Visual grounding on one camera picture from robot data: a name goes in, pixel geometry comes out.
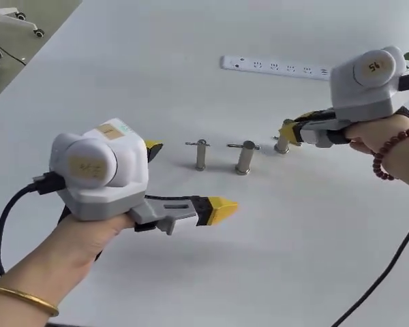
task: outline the number label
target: number label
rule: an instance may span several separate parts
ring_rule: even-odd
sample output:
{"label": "number label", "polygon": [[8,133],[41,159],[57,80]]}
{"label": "number label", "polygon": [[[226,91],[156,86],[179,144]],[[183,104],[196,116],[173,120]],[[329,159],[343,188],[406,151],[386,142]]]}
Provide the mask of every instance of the number label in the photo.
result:
{"label": "number label", "polygon": [[373,63],[370,63],[368,65],[369,70],[371,70],[371,72],[375,72],[377,69],[380,69],[380,65],[377,63],[377,61],[374,61]]}

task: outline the gold bangle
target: gold bangle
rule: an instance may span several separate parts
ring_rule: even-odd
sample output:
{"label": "gold bangle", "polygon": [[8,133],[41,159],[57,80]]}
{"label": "gold bangle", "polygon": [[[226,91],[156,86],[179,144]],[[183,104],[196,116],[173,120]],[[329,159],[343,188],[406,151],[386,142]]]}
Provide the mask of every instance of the gold bangle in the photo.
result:
{"label": "gold bangle", "polygon": [[34,305],[38,309],[41,309],[47,312],[51,317],[57,317],[59,315],[59,310],[54,305],[47,303],[36,296],[30,295],[28,293],[24,293],[17,290],[11,290],[0,286],[0,294],[11,296],[12,298],[16,298],[22,300],[30,305]]}

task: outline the bracelet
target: bracelet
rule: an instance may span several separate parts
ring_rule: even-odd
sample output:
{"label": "bracelet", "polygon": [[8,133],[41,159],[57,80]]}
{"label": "bracelet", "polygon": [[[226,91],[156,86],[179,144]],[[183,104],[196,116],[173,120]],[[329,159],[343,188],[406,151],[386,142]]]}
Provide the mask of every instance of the bracelet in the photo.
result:
{"label": "bracelet", "polygon": [[389,141],[386,141],[383,144],[378,153],[374,153],[373,172],[378,178],[388,181],[393,181],[395,179],[394,176],[382,171],[382,162],[385,155],[387,155],[395,145],[404,141],[406,138],[409,138],[409,129],[401,131],[397,136],[390,138]]}
{"label": "bracelet", "polygon": [[47,312],[51,317],[57,317],[59,315],[59,310],[54,305],[51,305],[50,303],[47,303],[46,301],[28,293],[11,290],[0,286],[0,294],[16,298],[23,302],[29,303],[30,305],[34,305],[38,309]]}

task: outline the paper label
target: paper label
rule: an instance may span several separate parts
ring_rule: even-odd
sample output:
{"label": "paper label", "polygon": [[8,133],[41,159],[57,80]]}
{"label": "paper label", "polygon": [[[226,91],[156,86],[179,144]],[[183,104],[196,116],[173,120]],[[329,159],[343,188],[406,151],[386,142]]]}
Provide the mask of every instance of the paper label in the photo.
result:
{"label": "paper label", "polygon": [[101,159],[90,157],[71,156],[68,159],[70,174],[73,177],[83,179],[103,180],[106,176],[106,162]]}
{"label": "paper label", "polygon": [[97,130],[109,140],[115,140],[116,138],[124,136],[123,133],[121,133],[117,128],[115,128],[111,124],[100,125],[99,127],[97,127]]}

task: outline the metal peg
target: metal peg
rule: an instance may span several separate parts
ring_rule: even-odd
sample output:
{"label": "metal peg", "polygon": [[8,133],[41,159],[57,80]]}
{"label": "metal peg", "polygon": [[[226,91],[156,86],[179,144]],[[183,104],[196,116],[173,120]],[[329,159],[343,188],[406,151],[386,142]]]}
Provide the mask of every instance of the metal peg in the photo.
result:
{"label": "metal peg", "polygon": [[243,149],[239,155],[238,164],[234,170],[238,175],[246,175],[250,172],[250,164],[253,159],[253,153],[256,145],[252,141],[245,141],[243,143]]}
{"label": "metal peg", "polygon": [[[292,123],[293,120],[292,119],[285,119],[282,127]],[[274,137],[275,140],[277,140],[277,143],[274,145],[274,150],[276,150],[278,153],[280,153],[281,155],[284,155],[286,153],[288,153],[289,151],[289,141],[283,137],[282,135],[280,136],[275,136]]]}
{"label": "metal peg", "polygon": [[197,143],[186,142],[186,145],[196,145],[197,146],[197,162],[196,169],[202,172],[206,169],[206,147],[210,146],[207,144],[206,140],[198,140]]}
{"label": "metal peg", "polygon": [[[227,144],[227,147],[228,148],[243,148],[244,147],[244,144]],[[255,150],[260,150],[260,145],[255,145],[254,146],[254,149]]]}

